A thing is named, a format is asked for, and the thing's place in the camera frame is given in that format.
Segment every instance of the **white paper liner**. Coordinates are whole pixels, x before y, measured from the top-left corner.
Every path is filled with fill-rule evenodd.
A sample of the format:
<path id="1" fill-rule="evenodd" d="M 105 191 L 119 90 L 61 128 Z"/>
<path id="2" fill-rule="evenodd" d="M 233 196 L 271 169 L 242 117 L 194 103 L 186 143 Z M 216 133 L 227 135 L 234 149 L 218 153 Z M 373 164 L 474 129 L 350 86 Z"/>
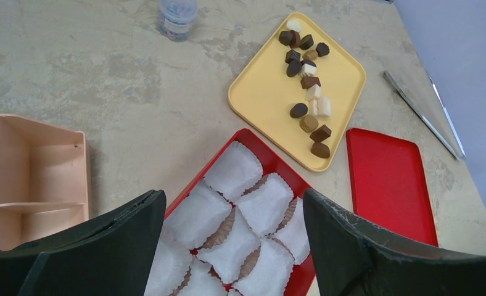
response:
<path id="1" fill-rule="evenodd" d="M 187 249 L 200 247 L 220 227 L 232 206 L 201 181 L 165 220 L 174 239 Z"/>
<path id="2" fill-rule="evenodd" d="M 210 264 L 194 259 L 191 265 L 191 277 L 178 296 L 226 296 L 227 291 L 217 277 L 213 277 Z"/>
<path id="3" fill-rule="evenodd" d="M 263 176 L 259 159 L 240 142 L 232 142 L 205 174 L 205 182 L 229 201 L 237 200 Z"/>
<path id="4" fill-rule="evenodd" d="M 303 216 L 303 200 L 299 197 L 296 199 L 294 214 L 284 228 L 272 235 L 273 238 L 281 241 L 292 256 L 294 264 L 299 265 L 307 259 L 310 253 L 308 244 L 307 229 L 305 228 L 305 219 Z"/>
<path id="5" fill-rule="evenodd" d="M 277 230 L 293 197 L 288 184 L 277 173 L 272 173 L 263 185 L 243 195 L 234 204 L 241 210 L 250 228 L 263 237 Z"/>
<path id="6" fill-rule="evenodd" d="M 144 295 L 167 296 L 181 285 L 192 263 L 192 255 L 172 239 L 170 230 L 163 228 Z"/>
<path id="7" fill-rule="evenodd" d="M 228 237 L 222 244 L 211 249 L 200 249 L 197 257 L 212 264 L 221 281 L 230 284 L 238 279 L 245 258 L 259 245 L 259 238 L 250 230 L 245 218 L 236 209 L 234 224 Z"/>
<path id="8" fill-rule="evenodd" d="M 261 242 L 256 266 L 233 287 L 245 296 L 282 296 L 294 267 L 294 259 L 277 242 L 267 238 L 262 238 Z"/>
<path id="9" fill-rule="evenodd" d="M 236 208 L 230 211 L 230 214 L 221 222 L 220 227 L 216 232 L 208 237 L 207 241 L 203 243 L 202 248 L 210 249 L 216 245 L 221 245 L 225 239 L 228 237 L 232 226 L 234 225 L 234 220 L 236 219 Z"/>

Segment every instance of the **dark chocolate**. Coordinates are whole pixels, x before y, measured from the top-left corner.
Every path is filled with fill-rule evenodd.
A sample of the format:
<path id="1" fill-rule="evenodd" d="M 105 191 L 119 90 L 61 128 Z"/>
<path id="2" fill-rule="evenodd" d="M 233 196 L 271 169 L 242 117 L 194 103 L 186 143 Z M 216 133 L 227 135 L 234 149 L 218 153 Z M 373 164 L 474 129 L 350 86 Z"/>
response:
<path id="1" fill-rule="evenodd" d="M 285 63 L 290 64 L 291 61 L 300 60 L 300 59 L 301 59 L 301 54 L 291 49 L 287 52 L 287 55 L 285 56 Z"/>
<path id="2" fill-rule="evenodd" d="M 292 35 L 292 33 L 290 31 L 282 31 L 279 34 L 279 42 L 281 44 L 285 45 L 285 46 L 289 46 L 293 37 L 294 36 Z"/>
<path id="3" fill-rule="evenodd" d="M 323 125 L 322 127 L 316 129 L 311 135 L 310 139 L 316 143 L 321 143 L 324 140 L 328 139 L 332 135 L 332 130 L 326 126 Z"/>
<path id="4" fill-rule="evenodd" d="M 301 45 L 301 37 L 299 33 L 294 30 L 290 31 L 292 33 L 292 41 L 290 42 L 290 48 L 298 48 Z"/>
<path id="5" fill-rule="evenodd" d="M 305 76 L 301 79 L 301 87 L 303 89 L 309 89 L 311 88 L 312 86 L 314 86 L 314 84 L 317 84 L 319 86 L 321 86 L 321 82 L 319 82 L 319 78 L 318 77 L 315 77 L 315 76 Z"/>
<path id="6" fill-rule="evenodd" d="M 330 53 L 328 45 L 324 43 L 318 43 L 318 45 L 316 46 L 316 51 L 318 52 L 318 57 L 324 57 Z"/>
<path id="7" fill-rule="evenodd" d="M 290 117 L 292 118 L 300 118 L 307 114 L 308 107 L 303 103 L 297 103 L 293 106 L 290 110 Z"/>
<path id="8" fill-rule="evenodd" d="M 314 39 L 312 39 L 312 35 L 306 35 L 301 39 L 301 45 L 299 48 L 303 49 L 306 51 L 307 49 L 311 48 L 312 45 L 314 45 Z"/>
<path id="9" fill-rule="evenodd" d="M 294 77 L 301 71 L 301 62 L 298 60 L 293 60 L 289 63 L 289 66 L 287 67 L 287 76 L 288 77 Z"/>
<path id="10" fill-rule="evenodd" d="M 310 152 L 319 158 L 330 158 L 330 149 L 323 143 L 314 143 Z"/>
<path id="11" fill-rule="evenodd" d="M 316 63 L 314 63 L 314 61 L 313 61 L 313 60 L 302 60 L 302 61 L 301 61 L 301 64 L 302 64 L 302 65 L 308 64 L 308 65 L 311 65 L 311 66 L 317 67 Z"/>

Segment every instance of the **yellow tray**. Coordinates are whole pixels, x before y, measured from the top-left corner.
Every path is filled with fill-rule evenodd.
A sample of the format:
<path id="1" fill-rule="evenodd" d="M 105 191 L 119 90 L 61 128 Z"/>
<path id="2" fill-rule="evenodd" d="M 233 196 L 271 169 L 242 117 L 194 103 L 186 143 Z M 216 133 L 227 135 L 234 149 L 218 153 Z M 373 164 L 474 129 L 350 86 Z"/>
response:
<path id="1" fill-rule="evenodd" d="M 332 104 L 332 117 L 318 118 L 319 125 L 332 129 L 332 136 L 324 143 L 330 148 L 328 159 L 310 152 L 313 141 L 299 127 L 299 120 L 290 117 L 295 103 L 304 102 L 307 91 L 301 88 L 300 78 L 286 75 L 286 52 L 290 47 L 278 40 L 279 32 L 286 30 L 286 22 L 297 19 L 303 26 L 301 37 L 312 34 L 314 46 L 325 42 L 330 54 L 315 60 L 321 81 L 322 96 Z M 348 121 L 366 82 L 365 70 L 350 54 L 330 38 L 306 15 L 290 14 L 263 45 L 228 91 L 231 108 L 244 120 L 263 133 L 287 154 L 311 171 L 324 171 L 332 162 L 337 146 L 347 129 Z"/>

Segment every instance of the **red lid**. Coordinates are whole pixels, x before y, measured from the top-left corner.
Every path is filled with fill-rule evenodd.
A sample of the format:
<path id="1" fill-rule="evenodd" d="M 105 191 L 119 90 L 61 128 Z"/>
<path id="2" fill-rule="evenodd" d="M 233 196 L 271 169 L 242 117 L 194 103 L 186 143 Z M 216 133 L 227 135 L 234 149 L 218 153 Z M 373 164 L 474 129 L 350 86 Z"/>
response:
<path id="1" fill-rule="evenodd" d="M 352 128 L 347 147 L 354 213 L 401 236 L 438 246 L 417 145 Z"/>

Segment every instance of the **wall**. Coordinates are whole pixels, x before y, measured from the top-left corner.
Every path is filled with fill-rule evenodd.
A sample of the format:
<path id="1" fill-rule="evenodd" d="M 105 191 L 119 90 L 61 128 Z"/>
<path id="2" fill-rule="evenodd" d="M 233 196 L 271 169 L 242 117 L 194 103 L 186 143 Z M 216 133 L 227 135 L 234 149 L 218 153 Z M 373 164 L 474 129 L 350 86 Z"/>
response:
<path id="1" fill-rule="evenodd" d="M 395 5 L 450 113 L 486 206 L 486 1 Z"/>

